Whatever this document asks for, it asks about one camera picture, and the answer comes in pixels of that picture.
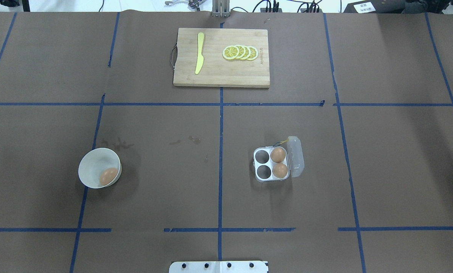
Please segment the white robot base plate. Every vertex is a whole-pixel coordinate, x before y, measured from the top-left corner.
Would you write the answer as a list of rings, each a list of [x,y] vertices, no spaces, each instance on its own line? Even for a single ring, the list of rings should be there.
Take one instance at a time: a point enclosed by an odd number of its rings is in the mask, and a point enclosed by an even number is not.
[[[169,273],[268,273],[267,261],[178,261],[171,263]]]

